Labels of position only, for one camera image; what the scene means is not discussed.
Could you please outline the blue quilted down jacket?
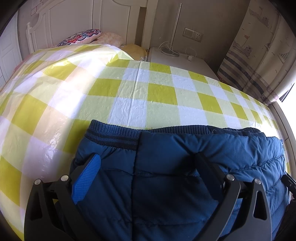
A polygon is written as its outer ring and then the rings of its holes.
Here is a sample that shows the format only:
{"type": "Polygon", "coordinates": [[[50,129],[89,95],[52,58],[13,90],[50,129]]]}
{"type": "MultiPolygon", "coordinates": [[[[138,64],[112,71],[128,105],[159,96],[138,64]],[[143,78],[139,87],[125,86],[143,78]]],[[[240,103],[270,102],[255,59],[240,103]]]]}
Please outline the blue quilted down jacket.
{"type": "Polygon", "coordinates": [[[93,120],[71,171],[98,154],[101,166],[77,207],[105,240],[192,240],[217,206],[196,170],[201,152],[239,181],[262,181],[271,230],[289,202],[282,141],[255,128],[172,126],[134,130],[93,120]]]}

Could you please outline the yellow white checkered bedsheet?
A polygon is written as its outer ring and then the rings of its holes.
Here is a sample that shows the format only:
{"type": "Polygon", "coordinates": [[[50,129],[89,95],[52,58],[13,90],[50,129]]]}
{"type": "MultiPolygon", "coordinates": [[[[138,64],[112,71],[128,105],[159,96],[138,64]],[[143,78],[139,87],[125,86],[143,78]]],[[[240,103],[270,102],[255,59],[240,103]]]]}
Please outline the yellow white checkered bedsheet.
{"type": "Polygon", "coordinates": [[[19,238],[32,183],[69,171],[92,120],[252,127],[283,137],[267,106],[199,70],[135,61],[109,45],[39,50],[1,90],[1,213],[19,238]]]}

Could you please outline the boat-print striped curtain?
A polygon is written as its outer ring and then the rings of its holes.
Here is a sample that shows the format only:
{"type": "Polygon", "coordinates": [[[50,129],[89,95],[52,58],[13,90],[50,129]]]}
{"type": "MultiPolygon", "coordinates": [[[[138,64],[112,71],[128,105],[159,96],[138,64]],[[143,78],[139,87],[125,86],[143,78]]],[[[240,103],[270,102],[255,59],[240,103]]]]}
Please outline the boat-print striped curtain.
{"type": "Polygon", "coordinates": [[[265,105],[295,83],[295,35],[270,1],[250,1],[217,76],[265,105]]]}

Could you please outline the white wardrobe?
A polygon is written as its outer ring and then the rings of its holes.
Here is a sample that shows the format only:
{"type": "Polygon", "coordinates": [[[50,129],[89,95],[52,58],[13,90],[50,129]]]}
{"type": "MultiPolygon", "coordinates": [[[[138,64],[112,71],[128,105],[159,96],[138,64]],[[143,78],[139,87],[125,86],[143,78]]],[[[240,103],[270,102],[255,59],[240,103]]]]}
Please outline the white wardrobe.
{"type": "Polygon", "coordinates": [[[14,14],[0,38],[0,83],[1,88],[22,62],[18,40],[18,12],[14,14]]]}

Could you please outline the white bedside table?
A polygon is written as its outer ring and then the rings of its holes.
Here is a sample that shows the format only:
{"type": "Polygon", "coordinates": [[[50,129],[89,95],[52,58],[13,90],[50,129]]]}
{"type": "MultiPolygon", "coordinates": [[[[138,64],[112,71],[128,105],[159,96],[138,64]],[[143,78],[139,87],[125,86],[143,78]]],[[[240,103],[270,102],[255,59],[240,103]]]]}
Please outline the white bedside table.
{"type": "Polygon", "coordinates": [[[188,58],[184,55],[180,55],[179,57],[172,57],[170,55],[162,53],[161,50],[156,47],[151,47],[147,60],[153,63],[159,63],[177,67],[180,69],[185,69],[218,80],[218,77],[208,66],[208,64],[204,60],[197,57],[193,57],[192,60],[189,61],[188,58]]]}

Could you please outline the colourful patterned pillow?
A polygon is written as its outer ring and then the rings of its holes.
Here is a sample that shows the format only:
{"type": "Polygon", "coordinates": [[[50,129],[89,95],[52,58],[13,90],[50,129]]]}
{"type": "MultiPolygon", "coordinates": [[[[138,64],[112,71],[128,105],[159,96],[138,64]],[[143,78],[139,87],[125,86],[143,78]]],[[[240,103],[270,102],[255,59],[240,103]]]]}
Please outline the colourful patterned pillow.
{"type": "Polygon", "coordinates": [[[102,34],[102,31],[99,29],[85,30],[79,33],[75,33],[74,35],[63,40],[57,45],[57,47],[73,45],[73,44],[89,44],[94,40],[96,40],[98,37],[100,37],[101,34],[102,34]]]}

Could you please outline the yellow pillow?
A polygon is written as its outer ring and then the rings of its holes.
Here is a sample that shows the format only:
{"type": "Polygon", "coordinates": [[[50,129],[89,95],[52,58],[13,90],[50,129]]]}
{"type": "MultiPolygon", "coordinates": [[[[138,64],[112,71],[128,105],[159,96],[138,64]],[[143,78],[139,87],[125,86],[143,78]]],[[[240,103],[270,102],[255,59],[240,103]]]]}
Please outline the yellow pillow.
{"type": "Polygon", "coordinates": [[[122,45],[120,48],[136,61],[147,61],[147,51],[141,46],[136,44],[127,44],[122,45]]]}

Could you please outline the peach patterned pillow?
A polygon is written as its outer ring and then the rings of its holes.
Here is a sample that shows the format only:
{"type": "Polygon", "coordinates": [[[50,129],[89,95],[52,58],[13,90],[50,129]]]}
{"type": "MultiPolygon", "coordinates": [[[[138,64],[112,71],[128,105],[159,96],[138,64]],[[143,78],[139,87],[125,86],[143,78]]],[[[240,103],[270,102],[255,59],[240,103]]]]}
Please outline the peach patterned pillow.
{"type": "Polygon", "coordinates": [[[102,44],[102,45],[109,44],[117,48],[120,48],[121,45],[123,44],[123,37],[115,33],[105,32],[105,33],[102,33],[97,39],[95,39],[91,43],[102,44]]]}

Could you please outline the white wooden headboard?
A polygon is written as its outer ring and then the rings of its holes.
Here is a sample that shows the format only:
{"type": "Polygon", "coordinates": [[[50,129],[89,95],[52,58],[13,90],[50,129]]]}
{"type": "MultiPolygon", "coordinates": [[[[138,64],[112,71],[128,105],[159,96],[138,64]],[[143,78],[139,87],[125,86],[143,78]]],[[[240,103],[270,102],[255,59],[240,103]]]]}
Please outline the white wooden headboard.
{"type": "Polygon", "coordinates": [[[124,44],[149,49],[157,1],[47,1],[37,10],[34,26],[27,23],[30,53],[51,48],[88,29],[120,35],[124,44]]]}

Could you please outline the silver floor lamp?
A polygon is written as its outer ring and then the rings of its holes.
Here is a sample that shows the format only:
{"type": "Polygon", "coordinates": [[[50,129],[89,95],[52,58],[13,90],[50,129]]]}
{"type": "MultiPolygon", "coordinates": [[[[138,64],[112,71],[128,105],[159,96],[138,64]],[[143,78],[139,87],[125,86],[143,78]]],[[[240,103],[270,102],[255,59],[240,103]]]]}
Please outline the silver floor lamp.
{"type": "Polygon", "coordinates": [[[178,26],[178,22],[179,22],[179,18],[180,18],[181,9],[182,9],[182,3],[179,3],[174,26],[173,26],[173,30],[171,33],[170,41],[163,42],[159,46],[161,53],[171,56],[171,57],[179,57],[180,56],[180,54],[173,49],[173,42],[174,42],[175,35],[176,35],[176,30],[177,30],[177,26],[178,26]]]}

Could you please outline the wall socket panel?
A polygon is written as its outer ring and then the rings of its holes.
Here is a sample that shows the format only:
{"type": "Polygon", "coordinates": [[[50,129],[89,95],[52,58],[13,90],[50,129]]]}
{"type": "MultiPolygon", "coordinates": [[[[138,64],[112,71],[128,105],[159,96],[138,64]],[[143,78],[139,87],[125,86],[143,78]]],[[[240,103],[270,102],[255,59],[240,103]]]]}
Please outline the wall socket panel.
{"type": "Polygon", "coordinates": [[[183,37],[189,38],[191,40],[194,40],[200,43],[202,41],[203,34],[200,32],[191,30],[189,28],[184,28],[183,37]]]}

